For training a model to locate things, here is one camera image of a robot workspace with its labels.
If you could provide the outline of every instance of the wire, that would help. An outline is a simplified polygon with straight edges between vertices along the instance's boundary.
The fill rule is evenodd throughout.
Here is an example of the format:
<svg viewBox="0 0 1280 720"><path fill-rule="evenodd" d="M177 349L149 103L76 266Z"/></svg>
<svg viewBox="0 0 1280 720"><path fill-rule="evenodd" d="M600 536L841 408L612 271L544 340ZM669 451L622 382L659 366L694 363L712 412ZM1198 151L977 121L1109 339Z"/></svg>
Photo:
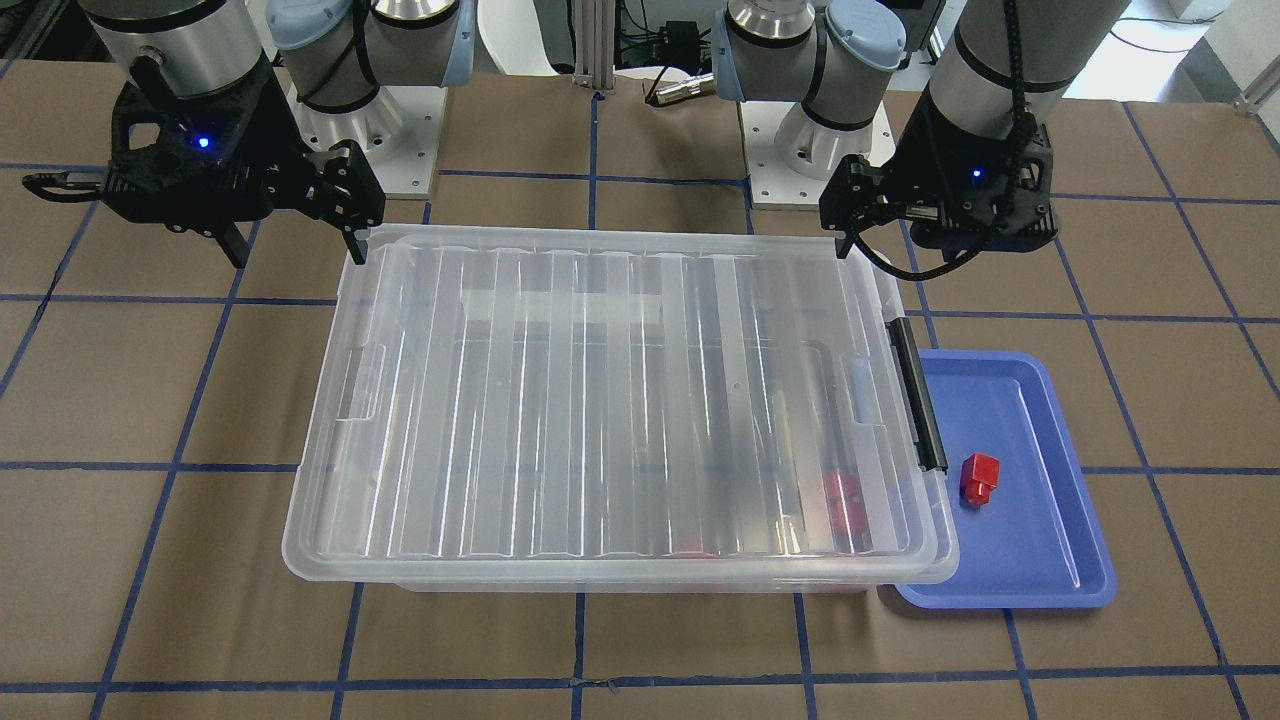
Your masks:
<svg viewBox="0 0 1280 720"><path fill-rule="evenodd" d="M658 70L658 77L653 78L653 87L650 87L649 92L645 92L644 95L645 105L653 105L653 99L658 95L658 83L662 82L662 76L667 74L667 70L669 69L671 65L666 65Z"/></svg>
<svg viewBox="0 0 1280 720"><path fill-rule="evenodd" d="M1222 17L1226 10L1219 10L1207 18L1183 20L1178 18L1120 18L1116 23L1166 23L1172 26L1207 26Z"/></svg>
<svg viewBox="0 0 1280 720"><path fill-rule="evenodd" d="M573 54L573 64L577 64L577 33L573 32L573 0L564 0L564 17L568 20L568 50Z"/></svg>
<svg viewBox="0 0 1280 720"><path fill-rule="evenodd" d="M1213 13L1212 15L1210 15L1207 18L1196 18L1196 19L1190 19L1190 20L1183 20L1183 19L1176 19L1176 18L1167 18L1167 19L1166 18L1120 18L1119 20L1116 20L1116 24L1120 24L1120 23L1164 23L1164 24L1174 24L1174 26L1210 26L1210 24L1213 24L1217 20L1217 18L1222 17L1222 13L1225 13L1225 12L1226 10L1219 10L1217 13ZM1146 50L1147 53L1160 53L1162 55L1181 55L1183 53L1190 53L1192 51L1190 47L1188 47L1185 50L1162 50L1160 47L1147 47L1146 45L1138 45L1137 42L1132 41L1132 40L1128 40L1125 37L1120 37L1119 35L1116 35L1116 31L1115 31L1114 26L1112 26L1111 29L1107 31L1107 35L1110 35L1111 37L1119 40L1120 42L1124 42L1129 47L1137 47L1138 50Z"/></svg>
<svg viewBox="0 0 1280 720"><path fill-rule="evenodd" d="M631 20L631 24L643 29L646 35L657 35L649 29L649 15L645 12L644 3L640 4L640 14L644 17L644 24L636 20L636 17L631 14L631 8L627 6L627 0L618 0L618 5L622 5L622 13Z"/></svg>
<svg viewBox="0 0 1280 720"><path fill-rule="evenodd" d="M622 5L625 6L626 4L627 4L626 0L622 0ZM644 18L644 31L653 32L652 29L649 29L649 8L645 6L644 0L640 0L640 17Z"/></svg>
<svg viewBox="0 0 1280 720"><path fill-rule="evenodd" d="M1116 31L1114 31L1114 29L1108 29L1107 35L1110 35L1111 37L1119 40L1120 42L1124 42L1129 47L1137 47L1138 50L1146 50L1147 53L1160 53L1161 55L1181 55L1183 53L1190 53L1192 51L1190 47L1183 47L1181 50L1161 50L1160 47L1147 47L1146 45L1138 45L1137 42L1132 41L1132 40L1125 40L1125 38L1120 37L1119 35L1116 35Z"/></svg>
<svg viewBox="0 0 1280 720"><path fill-rule="evenodd" d="M992 218L991 223L983 228L978 242L973 245L969 250L965 250L960 255L956 255L950 261L933 268L932 270L924 270L922 273L913 273L910 270L904 270L888 263L881 258L860 236L852 236L852 243L858 250L870 260L872 265L876 265L881 270L893 275L895 278L908 281L908 282L924 282L932 281L933 278L942 277L952 270L956 270L982 254L983 250L991 245L991 241L996 238L996 231L1005 229L1005 220L1012 213L1014 209L1014 193L1018 191L1018 176L1021 168L1023 150L1027 149L1027 143L1030 142L1032 137L1038 129L1036 117L1027 110L1027 81L1023 77L1023 33L1021 26L1018 22L1018 0L1005 0L1005 33L1009 40L1009 74L1012 78L1012 113L1014 113L1014 127L1009 129L1009 136L1005 142L1009 146L1009 156L1006 163L1006 181L1005 190L997 200L996 217ZM929 140L932 143L932 126L928 131ZM941 163L937 149L933 150L934 160Z"/></svg>

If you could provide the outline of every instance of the cable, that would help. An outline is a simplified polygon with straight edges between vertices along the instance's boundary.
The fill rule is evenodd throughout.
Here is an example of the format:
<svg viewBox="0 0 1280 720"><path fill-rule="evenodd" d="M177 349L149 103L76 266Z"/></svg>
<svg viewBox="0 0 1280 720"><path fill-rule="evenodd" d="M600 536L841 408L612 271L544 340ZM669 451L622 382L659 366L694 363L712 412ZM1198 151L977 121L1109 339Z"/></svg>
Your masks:
<svg viewBox="0 0 1280 720"><path fill-rule="evenodd" d="M27 188L32 195L41 200L47 200L50 202L90 202L92 200L101 200L102 191L100 188L92 190L77 190L76 186L81 183L69 182L70 173L32 173L22 178L22 187ZM51 188L60 190L77 190L76 192L50 192Z"/></svg>
<svg viewBox="0 0 1280 720"><path fill-rule="evenodd" d="M355 49L356 49L356 37L352 36L352 38L347 42L347 46L342 49L342 53L338 53L338 58L335 58L334 61L329 65L329 69L326 69L320 81L316 82L316 86L298 95L298 102L308 102L312 97L319 95L319 92L324 90L326 85L329 85L329 81L333 79L333 76L338 74L338 68L342 67L342 64L347 60L347 56L351 55L351 51Z"/></svg>
<svg viewBox="0 0 1280 720"><path fill-rule="evenodd" d="M1222 13L1225 13L1225 12L1226 10L1219 10L1217 13L1213 13L1212 15L1210 15L1207 18L1196 18L1196 19L1190 19L1190 20L1183 20L1183 19L1176 19L1176 18L1170 18L1170 19L1166 19L1166 18L1120 18L1119 20L1116 20L1116 24L1126 23L1128 22L1128 23L1164 23L1164 24L1174 24L1174 26L1208 26L1208 24L1213 24L1217 20L1217 18L1222 17ZM1138 50L1146 50L1147 53L1160 53L1162 55L1181 55L1183 53L1190 53L1192 51L1190 47L1188 47L1185 50L1162 50L1160 47L1147 47L1146 45L1138 45L1137 42L1132 41L1132 40L1128 40L1128 38L1124 38L1124 37L1120 37L1119 35L1116 35L1116 31L1115 31L1114 26L1112 26L1112 28L1110 31L1107 31L1107 35L1110 35L1111 37L1119 40L1120 42L1124 42L1129 47L1137 47Z"/></svg>
<svg viewBox="0 0 1280 720"><path fill-rule="evenodd" d="M1005 140L1009 145L1009 156L1006 163L1007 178L1005 181L1005 190L997 201L998 210L996 211L996 217L992 218L991 224L983 228L982 236L978 238L978 242L973 245L973 247L965 250L960 255L956 255L950 261L922 273L913 273L895 266L872 250L872 247L867 245L867 241L858 234L854 234L854 247L858 247L858 250L865 255L868 260L870 260L872 265L876 265L881 270L901 281L932 281L933 278L942 277L968 264L970 260L982 254L988 245L991 245L991 241L996 238L996 231L1004 229L1002 225L1005 225L1005 220L1009 218L1010 213L1012 213L1014 193L1018 191L1018 176L1021 169L1023 150L1027 149L1027 143L1030 142L1030 138L1036 135L1039 126L1036 122L1036 117L1027 110L1027 81L1023 77L1023 33L1021 26L1018 23L1018 0L1005 0L1004 5L1005 33L1009 40L1009 74L1012 78L1014 85L1011 90L1014 127L1009 129L1009 136ZM932 142L932 129L929 129L928 135ZM934 149L934 158L938 159L937 149Z"/></svg>
<svg viewBox="0 0 1280 720"><path fill-rule="evenodd" d="M573 64L577 65L577 33L573 32L573 0L564 0L564 17L568 20L568 50L573 55Z"/></svg>
<svg viewBox="0 0 1280 720"><path fill-rule="evenodd" d="M644 95L645 105L653 105L653 100L658 95L658 83L662 82L662 76L667 74L667 70L669 69L671 65L666 65L658 70L658 77L653 78L653 87L650 87L649 92L645 92Z"/></svg>
<svg viewBox="0 0 1280 720"><path fill-rule="evenodd" d="M1222 17L1226 10L1219 10L1207 18L1196 18L1192 20L1183 20L1178 18L1120 18L1116 23L1166 23L1174 26L1207 26L1212 24L1213 20Z"/></svg>
<svg viewBox="0 0 1280 720"><path fill-rule="evenodd" d="M622 4L626 5L626 0L622 0ZM653 32L649 29L649 8L645 6L644 0L640 0L640 17L644 18L644 31Z"/></svg>
<svg viewBox="0 0 1280 720"><path fill-rule="evenodd" d="M1192 51L1190 47L1183 47L1181 50L1161 50L1160 47L1147 47L1146 45L1138 45L1137 42L1133 42L1132 40L1125 40L1125 38L1120 37L1119 35L1116 35L1116 31L1114 31L1114 29L1108 29L1107 35L1110 35L1111 37L1119 40L1120 42L1124 42L1129 47L1137 47L1138 50L1146 50L1147 53L1160 53L1161 55L1181 55L1183 53L1190 53Z"/></svg>

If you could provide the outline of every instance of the clear plastic storage bin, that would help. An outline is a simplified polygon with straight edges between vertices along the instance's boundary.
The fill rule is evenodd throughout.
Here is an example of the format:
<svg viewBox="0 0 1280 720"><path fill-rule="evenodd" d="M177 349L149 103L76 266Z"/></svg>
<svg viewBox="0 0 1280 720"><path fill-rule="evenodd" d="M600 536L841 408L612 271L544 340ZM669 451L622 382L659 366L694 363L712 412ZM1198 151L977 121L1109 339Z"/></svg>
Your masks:
<svg viewBox="0 0 1280 720"><path fill-rule="evenodd" d="M342 275L284 559L420 591L946 579L901 315L820 238L383 225Z"/></svg>

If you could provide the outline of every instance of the blue tray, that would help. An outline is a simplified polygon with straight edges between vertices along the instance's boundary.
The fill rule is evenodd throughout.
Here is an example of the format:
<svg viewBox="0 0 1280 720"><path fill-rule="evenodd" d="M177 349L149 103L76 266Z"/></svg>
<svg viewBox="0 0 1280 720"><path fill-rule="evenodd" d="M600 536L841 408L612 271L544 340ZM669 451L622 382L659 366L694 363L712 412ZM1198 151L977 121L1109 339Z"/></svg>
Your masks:
<svg viewBox="0 0 1280 720"><path fill-rule="evenodd" d="M1101 607L1115 569L1044 365L1020 352L920 351L942 443L960 568L945 583L897 585L929 609ZM1000 487L983 507L960 497L960 469L983 452Z"/></svg>

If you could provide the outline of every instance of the red object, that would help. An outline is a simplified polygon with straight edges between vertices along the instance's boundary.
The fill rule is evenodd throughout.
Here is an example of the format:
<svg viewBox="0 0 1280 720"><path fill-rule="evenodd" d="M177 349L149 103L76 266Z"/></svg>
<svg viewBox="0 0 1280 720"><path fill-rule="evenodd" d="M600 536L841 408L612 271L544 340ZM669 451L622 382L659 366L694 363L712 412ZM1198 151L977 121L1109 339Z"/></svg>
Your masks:
<svg viewBox="0 0 1280 720"><path fill-rule="evenodd" d="M1000 460L974 452L960 470L960 492L970 505L987 505L991 493L1000 487Z"/></svg>
<svg viewBox="0 0 1280 720"><path fill-rule="evenodd" d="M863 487L855 475L841 471L823 473L827 487L827 510L831 515L831 529L846 551L854 550L852 542L861 541L870 533L867 520L867 506L863 502Z"/></svg>

